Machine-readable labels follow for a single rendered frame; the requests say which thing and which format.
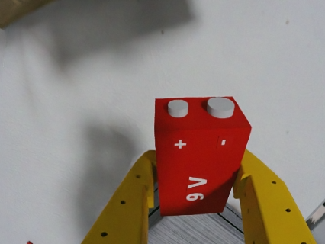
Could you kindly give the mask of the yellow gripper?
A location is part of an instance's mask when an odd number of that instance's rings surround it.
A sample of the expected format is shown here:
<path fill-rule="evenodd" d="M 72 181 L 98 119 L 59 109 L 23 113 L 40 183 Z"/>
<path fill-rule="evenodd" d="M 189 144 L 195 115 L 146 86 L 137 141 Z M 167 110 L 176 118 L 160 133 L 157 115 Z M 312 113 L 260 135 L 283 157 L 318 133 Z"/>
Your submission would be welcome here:
<path fill-rule="evenodd" d="M 148 244 L 158 182 L 156 151 L 134 163 L 81 244 Z M 286 184 L 245 149 L 233 198 L 240 199 L 245 244 L 317 244 Z"/>

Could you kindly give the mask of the wooden chest of drawers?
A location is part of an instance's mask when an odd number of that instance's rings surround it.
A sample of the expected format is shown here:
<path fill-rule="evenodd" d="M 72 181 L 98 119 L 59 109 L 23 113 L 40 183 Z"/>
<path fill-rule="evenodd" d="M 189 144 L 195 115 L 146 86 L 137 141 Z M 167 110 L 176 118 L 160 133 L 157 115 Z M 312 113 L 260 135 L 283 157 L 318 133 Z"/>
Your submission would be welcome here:
<path fill-rule="evenodd" d="M 51 1 L 51 2 L 49 2 L 49 3 L 47 3 L 47 4 L 45 4 L 45 5 L 43 5 L 43 6 L 39 7 L 39 8 L 37 8 L 37 9 L 35 9 L 35 10 L 33 10 L 33 11 L 27 13 L 26 15 L 20 17 L 19 19 L 17 19 L 17 20 L 15 20 L 15 21 L 11 22 L 10 24 L 8 24 L 8 25 L 6 25 L 6 26 L 4 26 L 4 27 L 0 25 L 0 29 L 1 29 L 1 30 L 6 30 L 7 28 L 11 27 L 12 25 L 18 23 L 19 21 L 22 21 L 22 20 L 24 20 L 25 18 L 27 18 L 27 17 L 29 17 L 29 16 L 31 16 L 31 15 L 33 15 L 33 14 L 39 12 L 39 11 L 41 11 L 41 10 L 43 10 L 43 9 L 45 9 L 45 8 L 47 8 L 47 7 L 49 7 L 49 6 L 51 6 L 51 5 L 54 5 L 54 4 L 56 4 L 57 2 L 60 2 L 60 1 L 62 1 L 62 0 L 53 0 L 53 1 Z"/>

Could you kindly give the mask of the red 9v battery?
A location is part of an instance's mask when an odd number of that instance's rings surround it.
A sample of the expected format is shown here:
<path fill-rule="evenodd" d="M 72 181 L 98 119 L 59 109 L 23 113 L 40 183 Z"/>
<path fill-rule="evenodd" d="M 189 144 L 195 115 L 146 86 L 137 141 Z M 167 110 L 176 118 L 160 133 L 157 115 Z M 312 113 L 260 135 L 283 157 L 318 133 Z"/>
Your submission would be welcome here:
<path fill-rule="evenodd" d="M 155 98 L 160 216 L 223 213 L 251 130 L 233 96 Z"/>

